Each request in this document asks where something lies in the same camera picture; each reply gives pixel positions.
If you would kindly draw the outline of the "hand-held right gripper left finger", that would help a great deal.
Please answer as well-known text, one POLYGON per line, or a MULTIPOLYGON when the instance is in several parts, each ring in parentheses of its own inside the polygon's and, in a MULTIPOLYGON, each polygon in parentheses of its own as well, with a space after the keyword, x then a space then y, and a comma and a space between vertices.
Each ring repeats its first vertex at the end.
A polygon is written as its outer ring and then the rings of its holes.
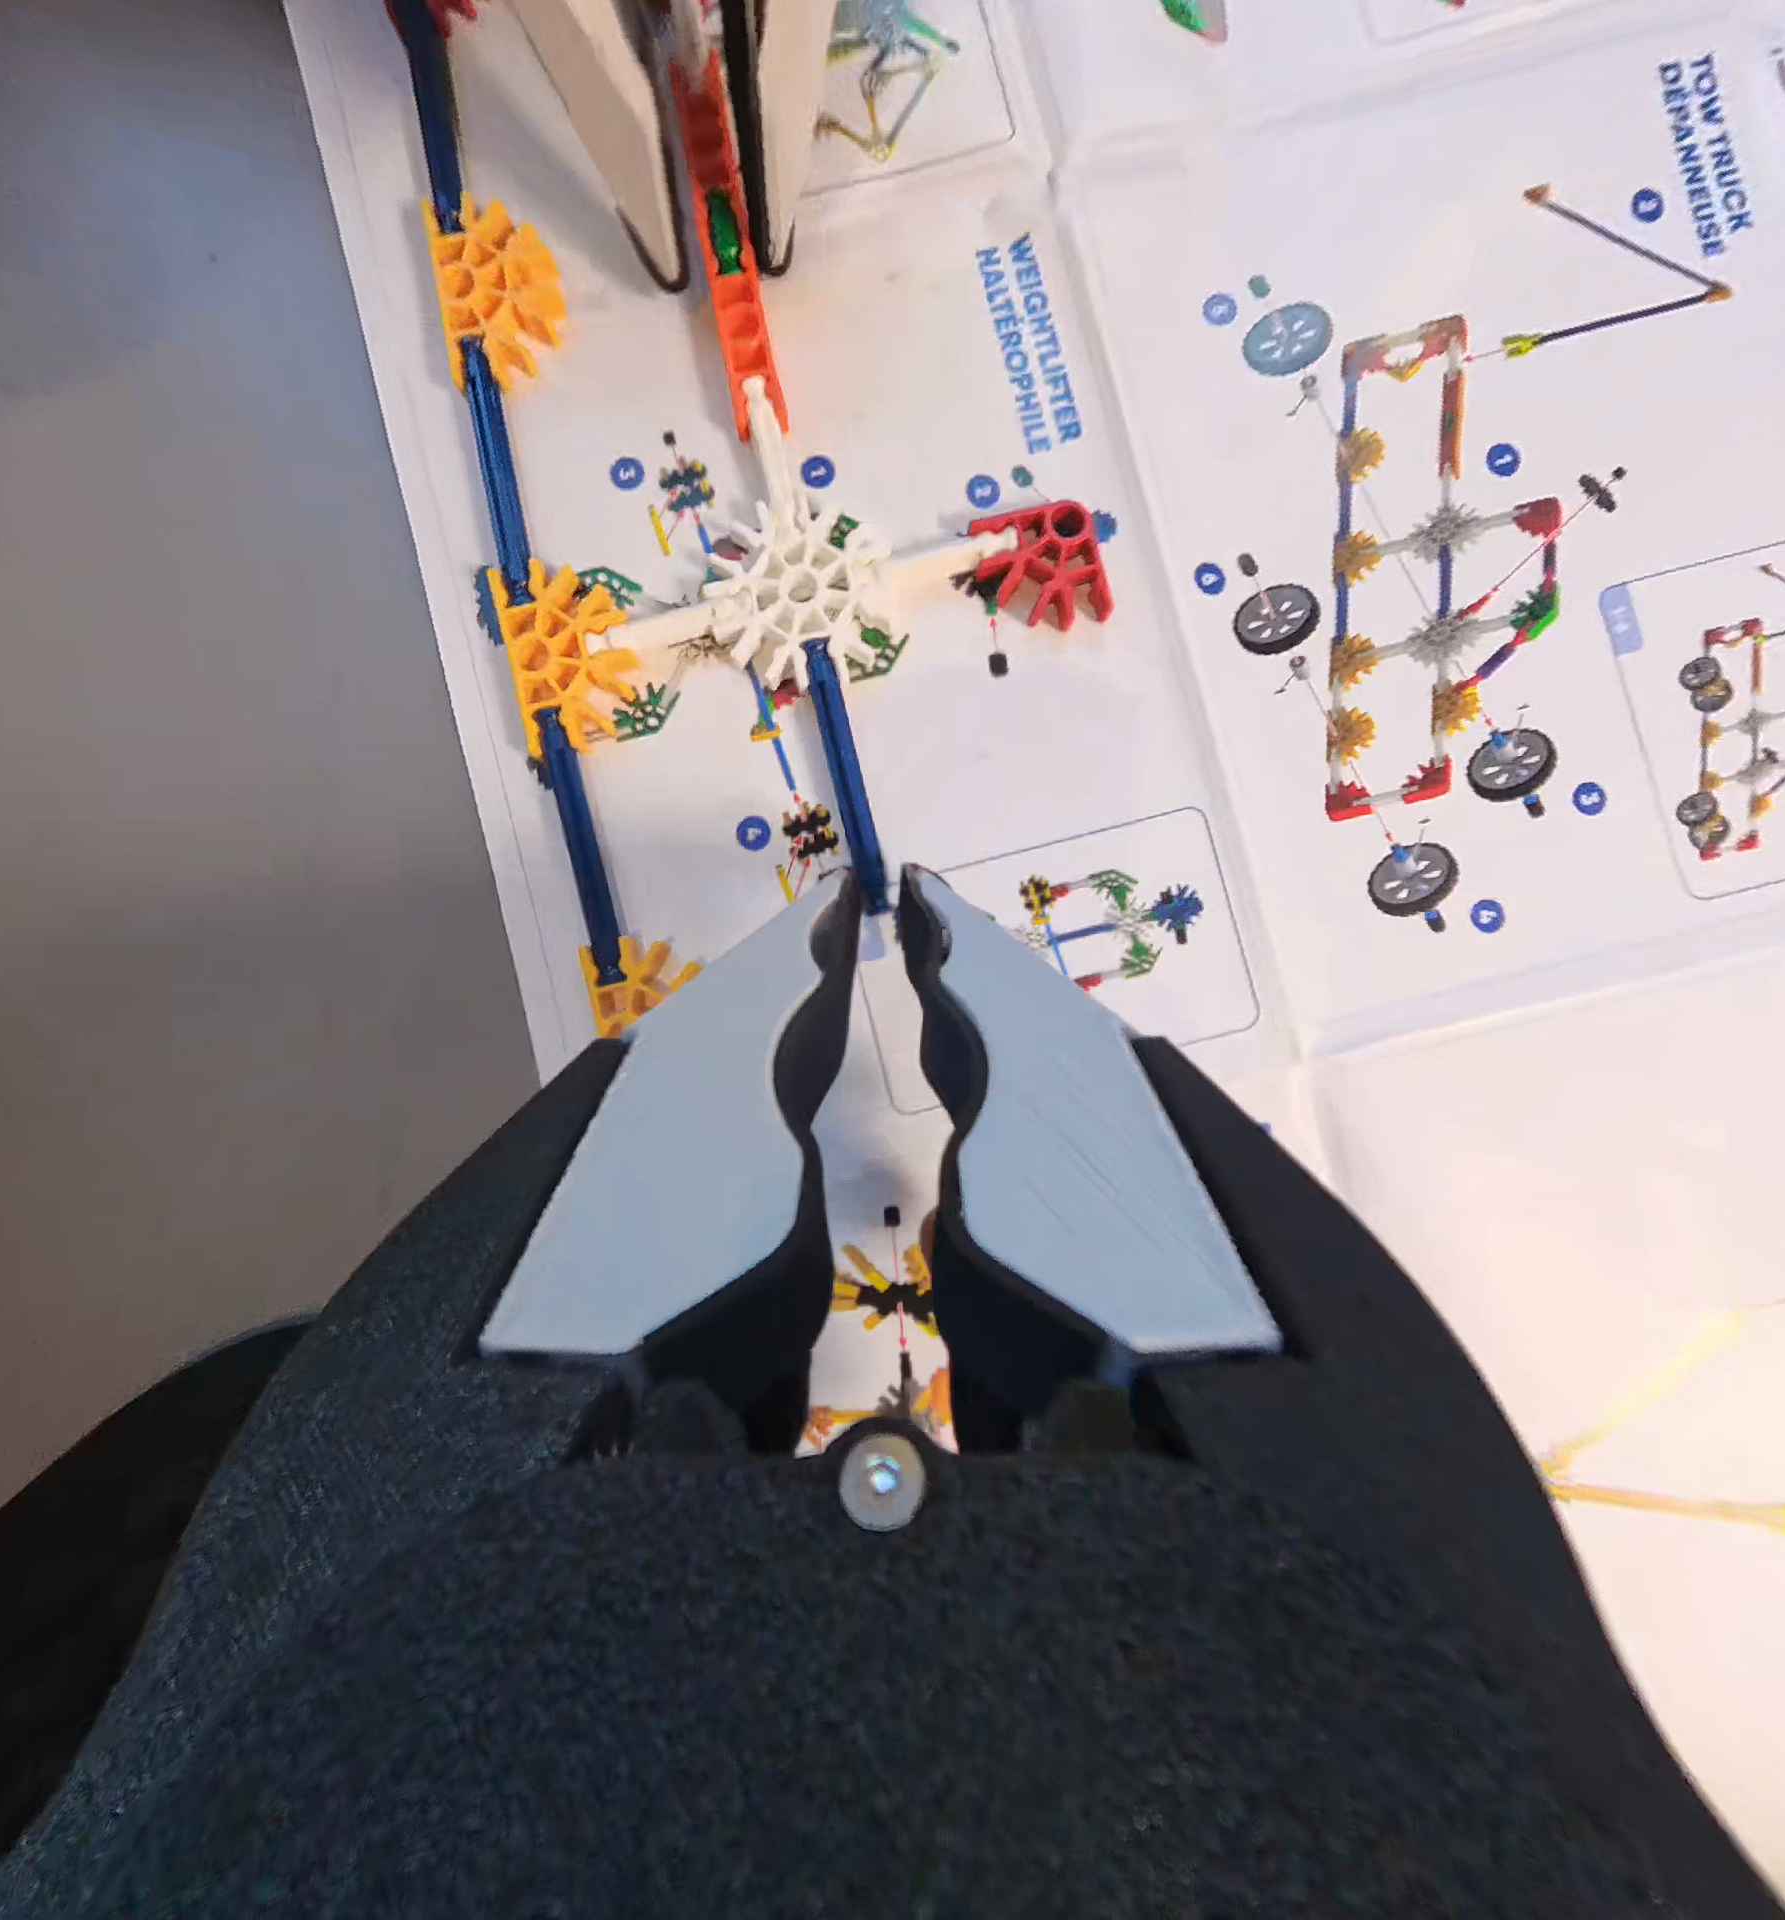
POLYGON ((843 1067, 860 887, 843 871, 574 1060, 593 1108, 474 1357, 711 1390, 796 1448, 834 1259, 812 1120, 843 1067))

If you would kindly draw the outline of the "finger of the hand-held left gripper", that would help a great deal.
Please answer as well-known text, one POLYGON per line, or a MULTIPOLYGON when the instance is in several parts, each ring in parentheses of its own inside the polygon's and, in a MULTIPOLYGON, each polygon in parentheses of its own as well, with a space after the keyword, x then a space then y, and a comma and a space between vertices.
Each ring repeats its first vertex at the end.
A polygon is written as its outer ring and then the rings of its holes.
POLYGON ((673 175, 664 98, 655 82, 657 4, 513 2, 634 252, 668 294, 691 256, 673 175))
POLYGON ((764 276, 791 267, 834 10, 834 2, 719 6, 746 222, 764 276))

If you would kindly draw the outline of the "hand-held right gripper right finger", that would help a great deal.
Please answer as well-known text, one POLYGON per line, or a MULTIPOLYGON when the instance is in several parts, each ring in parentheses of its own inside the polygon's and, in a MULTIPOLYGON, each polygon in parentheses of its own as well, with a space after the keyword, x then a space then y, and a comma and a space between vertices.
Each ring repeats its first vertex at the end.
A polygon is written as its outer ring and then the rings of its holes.
POLYGON ((1280 1357, 1139 1037, 925 867, 899 929, 950 1120, 929 1267, 956 1445, 1016 1448, 1064 1389, 1280 1357))

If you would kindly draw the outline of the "blue toy rod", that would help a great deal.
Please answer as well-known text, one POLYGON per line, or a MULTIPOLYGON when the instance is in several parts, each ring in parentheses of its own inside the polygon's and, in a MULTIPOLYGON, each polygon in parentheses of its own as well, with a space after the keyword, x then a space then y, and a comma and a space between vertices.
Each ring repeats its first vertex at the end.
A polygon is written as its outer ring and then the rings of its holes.
POLYGON ((546 782, 560 816, 597 985, 600 989, 614 989, 625 982, 620 926, 595 813, 583 779, 583 753, 572 745, 559 709, 538 709, 534 722, 545 756, 546 782))
POLYGON ((503 389, 481 339, 458 344, 464 392, 473 418, 473 442, 486 498, 494 556, 510 602, 528 604, 531 542, 525 527, 521 485, 504 413, 503 389))
POLYGON ((807 674, 808 698, 862 907, 869 914, 882 916, 890 912, 887 861, 856 756, 843 674, 831 657, 829 639, 823 636, 808 645, 807 674))
POLYGON ((405 49, 415 91, 429 201, 441 232, 462 228, 462 163, 458 152, 456 101, 446 53, 444 4, 387 2, 387 13, 405 49))

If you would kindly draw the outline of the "orange toy bar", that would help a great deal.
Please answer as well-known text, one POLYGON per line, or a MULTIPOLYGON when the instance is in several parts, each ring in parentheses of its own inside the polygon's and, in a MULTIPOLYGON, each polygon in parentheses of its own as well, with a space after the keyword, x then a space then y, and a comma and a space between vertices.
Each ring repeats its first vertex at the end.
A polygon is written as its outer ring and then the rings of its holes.
POLYGON ((770 398, 785 428, 788 426, 788 413, 769 336, 760 269, 746 221, 734 127, 719 53, 709 51, 698 66, 673 61, 668 79, 678 110, 678 133, 689 171, 693 210, 702 242, 713 326, 726 374, 734 426, 741 440, 748 442, 746 403, 741 392, 746 377, 762 374, 766 378, 770 398), (709 188, 729 191, 736 201, 746 242, 745 273, 739 276, 719 278, 713 273, 713 252, 705 219, 705 194, 709 188))

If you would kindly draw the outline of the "yellow toy connector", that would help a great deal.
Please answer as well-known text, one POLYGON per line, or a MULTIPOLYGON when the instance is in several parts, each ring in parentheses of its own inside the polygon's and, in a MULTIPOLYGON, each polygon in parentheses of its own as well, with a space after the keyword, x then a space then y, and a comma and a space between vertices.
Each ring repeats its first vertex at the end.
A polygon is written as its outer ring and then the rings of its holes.
POLYGON ((605 1042, 620 1040, 641 1018, 702 972, 700 962, 677 967, 667 940, 641 944, 626 932, 617 946, 619 978, 600 977, 589 944, 576 951, 595 1039, 605 1042))
POLYGON ((528 222, 515 222, 501 203, 458 205, 458 226, 446 228, 425 203, 425 234, 448 372, 466 387, 464 349, 477 344, 501 391, 534 377, 534 346, 556 349, 569 325, 562 276, 528 222))
POLYGON ((605 566, 549 568, 526 565, 523 593, 513 593, 496 565, 481 568, 479 622, 504 652, 528 766, 546 777, 543 719, 556 716, 569 745, 585 755, 619 736, 619 722, 641 701, 639 655, 619 645, 641 593, 605 566))

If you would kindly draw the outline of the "white snowflake connector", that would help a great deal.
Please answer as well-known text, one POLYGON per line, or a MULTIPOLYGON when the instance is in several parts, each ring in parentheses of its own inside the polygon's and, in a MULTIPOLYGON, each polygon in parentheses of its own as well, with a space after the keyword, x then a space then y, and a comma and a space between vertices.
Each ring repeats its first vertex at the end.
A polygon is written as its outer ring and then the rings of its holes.
POLYGON ((741 558, 717 556, 702 584, 713 641, 769 692, 808 689, 808 655, 829 645, 859 676, 880 671, 895 598, 890 549, 844 514, 777 516, 759 507, 759 527, 736 528, 741 558))

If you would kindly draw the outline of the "white instruction sheet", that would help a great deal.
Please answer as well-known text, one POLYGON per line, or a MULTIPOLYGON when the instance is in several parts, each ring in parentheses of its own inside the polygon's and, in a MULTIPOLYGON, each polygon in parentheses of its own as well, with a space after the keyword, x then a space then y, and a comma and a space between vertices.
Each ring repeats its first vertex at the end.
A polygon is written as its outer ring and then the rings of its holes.
POLYGON ((807 179, 808 510, 1115 596, 905 594, 888 871, 1387 1239, 1785 1896, 1785 4, 838 4, 807 179))

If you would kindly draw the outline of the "dark rounded object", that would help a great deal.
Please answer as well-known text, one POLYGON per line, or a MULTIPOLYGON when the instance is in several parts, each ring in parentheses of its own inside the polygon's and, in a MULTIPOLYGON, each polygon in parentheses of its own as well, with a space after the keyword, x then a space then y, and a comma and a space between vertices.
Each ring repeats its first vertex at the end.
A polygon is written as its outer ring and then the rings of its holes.
POLYGON ((70 1766, 206 1483, 305 1330, 176 1368, 0 1508, 0 1859, 70 1766))

